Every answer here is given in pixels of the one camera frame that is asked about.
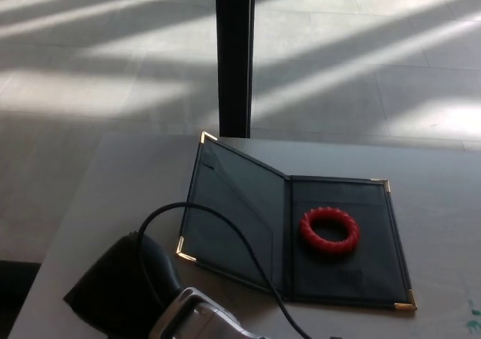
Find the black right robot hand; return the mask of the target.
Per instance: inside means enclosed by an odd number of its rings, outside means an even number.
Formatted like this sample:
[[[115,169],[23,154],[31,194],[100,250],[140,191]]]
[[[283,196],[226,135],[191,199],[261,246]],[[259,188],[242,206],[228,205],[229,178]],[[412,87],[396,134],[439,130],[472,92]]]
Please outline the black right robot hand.
[[[147,338],[184,285],[162,247],[138,233],[121,237],[64,296],[85,323],[109,338]]]

